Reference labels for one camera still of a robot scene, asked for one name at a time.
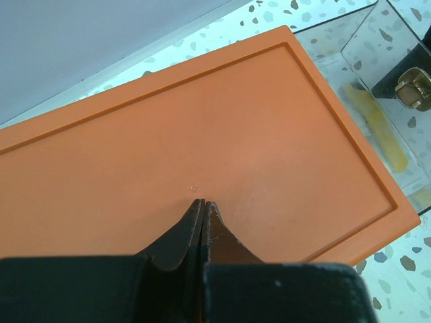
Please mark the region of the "clear acrylic drawer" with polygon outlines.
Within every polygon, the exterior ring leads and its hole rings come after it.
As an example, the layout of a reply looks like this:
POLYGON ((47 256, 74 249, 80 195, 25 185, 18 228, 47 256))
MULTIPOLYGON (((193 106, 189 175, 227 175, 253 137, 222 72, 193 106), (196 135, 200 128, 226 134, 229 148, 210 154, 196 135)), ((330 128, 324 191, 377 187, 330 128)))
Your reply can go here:
POLYGON ((419 214, 430 210, 430 39, 389 1, 294 30, 419 214))

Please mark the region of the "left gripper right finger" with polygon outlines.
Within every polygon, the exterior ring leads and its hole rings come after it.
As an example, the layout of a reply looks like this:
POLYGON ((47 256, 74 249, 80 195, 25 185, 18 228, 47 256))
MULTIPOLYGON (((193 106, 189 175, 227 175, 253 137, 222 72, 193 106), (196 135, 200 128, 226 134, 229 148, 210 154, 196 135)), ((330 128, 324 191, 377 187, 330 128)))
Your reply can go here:
POLYGON ((203 322, 375 322, 365 284, 340 263, 265 263, 205 206, 203 322))

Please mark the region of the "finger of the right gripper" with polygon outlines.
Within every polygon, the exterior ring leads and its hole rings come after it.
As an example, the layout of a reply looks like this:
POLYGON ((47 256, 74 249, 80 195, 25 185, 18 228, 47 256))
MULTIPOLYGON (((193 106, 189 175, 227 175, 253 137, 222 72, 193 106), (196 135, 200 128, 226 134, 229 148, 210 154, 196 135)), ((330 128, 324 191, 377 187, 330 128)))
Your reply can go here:
POLYGON ((372 93, 375 98, 430 101, 430 28, 421 43, 372 88, 372 93))

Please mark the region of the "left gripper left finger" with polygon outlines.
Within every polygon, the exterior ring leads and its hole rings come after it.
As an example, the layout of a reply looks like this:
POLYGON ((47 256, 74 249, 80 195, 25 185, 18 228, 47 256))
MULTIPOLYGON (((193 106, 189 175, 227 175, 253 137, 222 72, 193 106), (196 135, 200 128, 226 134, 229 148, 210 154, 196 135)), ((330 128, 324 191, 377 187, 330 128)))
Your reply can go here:
POLYGON ((198 322, 205 202, 134 255, 1 260, 2 322, 198 322))

